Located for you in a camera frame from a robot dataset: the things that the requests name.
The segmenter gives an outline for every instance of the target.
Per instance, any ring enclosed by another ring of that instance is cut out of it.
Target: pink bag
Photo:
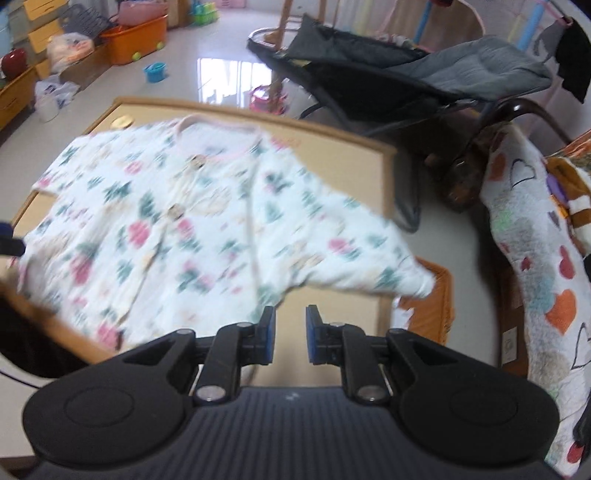
[[[246,0],[215,0],[218,8],[245,8]]]
[[[154,0],[134,0],[121,2],[119,6],[119,25],[135,27],[155,18],[166,15],[168,5]]]

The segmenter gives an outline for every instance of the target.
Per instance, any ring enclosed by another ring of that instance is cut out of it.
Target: heart patterned blanket
[[[548,189],[545,159],[514,124],[491,145],[480,198],[490,211],[496,244],[515,271],[525,307],[528,378],[560,410],[558,435],[546,461],[568,477],[582,449],[573,427],[587,403],[591,361],[591,287],[571,240],[567,216]]]

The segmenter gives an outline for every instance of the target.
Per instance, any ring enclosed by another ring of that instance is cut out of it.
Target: orange bin
[[[139,60],[166,43],[166,15],[137,27],[115,27],[103,32],[103,39],[113,65],[125,65]]]

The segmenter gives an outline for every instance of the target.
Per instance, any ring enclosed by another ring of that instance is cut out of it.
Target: black cloth
[[[548,28],[546,28],[534,42],[534,55],[539,57],[541,55],[540,44],[546,49],[546,58],[542,60],[546,63],[549,59],[556,55],[556,49],[564,34],[564,22],[556,21]]]
[[[555,57],[560,65],[558,75],[564,79],[562,88],[584,103],[591,83],[591,42],[575,19],[564,30]]]
[[[591,0],[571,0],[587,17],[591,18]]]
[[[453,0],[431,0],[431,3],[440,7],[450,7],[453,3]]]

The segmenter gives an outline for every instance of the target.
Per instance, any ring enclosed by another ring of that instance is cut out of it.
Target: floral baby garment
[[[426,296],[395,225],[256,127],[199,116],[77,138],[35,189],[20,288],[111,347],[257,322],[304,283]]]

